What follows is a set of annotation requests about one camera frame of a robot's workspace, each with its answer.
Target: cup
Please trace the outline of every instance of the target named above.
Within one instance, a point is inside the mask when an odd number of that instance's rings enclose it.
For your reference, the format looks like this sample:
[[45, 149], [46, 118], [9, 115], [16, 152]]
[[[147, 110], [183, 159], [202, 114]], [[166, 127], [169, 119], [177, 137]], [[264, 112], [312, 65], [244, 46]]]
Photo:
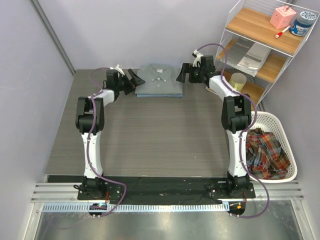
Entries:
[[229, 83], [236, 91], [240, 92], [244, 88], [246, 82], [247, 77], [240, 72], [236, 72], [231, 75]]

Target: shelving unit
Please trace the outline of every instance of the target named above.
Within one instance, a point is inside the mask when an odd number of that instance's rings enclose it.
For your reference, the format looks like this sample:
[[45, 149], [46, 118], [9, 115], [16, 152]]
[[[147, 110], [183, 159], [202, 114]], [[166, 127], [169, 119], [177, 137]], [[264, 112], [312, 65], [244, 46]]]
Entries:
[[[280, 0], [239, 0], [229, 12], [221, 37], [220, 44], [225, 47], [226, 51], [237, 42], [237, 38], [239, 37], [249, 39], [272, 49], [255, 77], [244, 73], [247, 76], [247, 83], [241, 92], [249, 94], [256, 104], [262, 101], [277, 82], [301, 47], [306, 43], [317, 23], [316, 21], [303, 37], [295, 36], [286, 31], [280, 38], [275, 38], [275, 35], [282, 29], [274, 28], [270, 23], [270, 18], [276, 8], [285, 5], [293, 8], [297, 12], [297, 15], [302, 11], [310, 11], [319, 16], [318, 11]], [[225, 53], [219, 48], [215, 56], [215, 65], [218, 70], [221, 70], [223, 67], [224, 63], [222, 61], [224, 55]], [[241, 71], [227, 66], [224, 74], [225, 78], [229, 81], [234, 72]]]

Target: wall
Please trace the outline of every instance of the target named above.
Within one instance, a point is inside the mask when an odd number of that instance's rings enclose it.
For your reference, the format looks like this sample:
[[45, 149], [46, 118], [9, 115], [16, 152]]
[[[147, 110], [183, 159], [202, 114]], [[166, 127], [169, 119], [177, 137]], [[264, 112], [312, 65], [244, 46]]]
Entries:
[[72, 76], [27, 0], [0, 2], [0, 236], [21, 239]]
[[[298, 5], [320, 11], [319, 0], [299, 0]], [[282, 122], [297, 162], [297, 179], [312, 212], [314, 229], [320, 222], [320, 22], [301, 52], [263, 100], [268, 112]]]
[[[219, 43], [238, 0], [39, 0], [75, 69], [181, 66]], [[216, 47], [208, 47], [211, 54]]]

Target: crumpled clothing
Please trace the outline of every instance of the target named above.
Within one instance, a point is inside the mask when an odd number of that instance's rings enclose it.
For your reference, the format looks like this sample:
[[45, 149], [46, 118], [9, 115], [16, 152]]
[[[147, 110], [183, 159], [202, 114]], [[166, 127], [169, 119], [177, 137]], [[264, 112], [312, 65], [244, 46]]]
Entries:
[[246, 165], [259, 179], [283, 179], [290, 160], [272, 132], [251, 129], [246, 137]]

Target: folded clothing stack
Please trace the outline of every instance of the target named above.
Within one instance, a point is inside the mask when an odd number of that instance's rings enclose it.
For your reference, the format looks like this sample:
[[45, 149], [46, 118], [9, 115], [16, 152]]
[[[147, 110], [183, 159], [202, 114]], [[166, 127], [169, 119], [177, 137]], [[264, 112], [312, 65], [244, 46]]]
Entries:
[[181, 69], [164, 64], [142, 66], [137, 76], [145, 84], [135, 88], [137, 97], [182, 97], [183, 84], [177, 81]]
[[290, 160], [272, 132], [261, 128], [248, 131], [246, 137], [246, 165], [259, 179], [283, 179]]

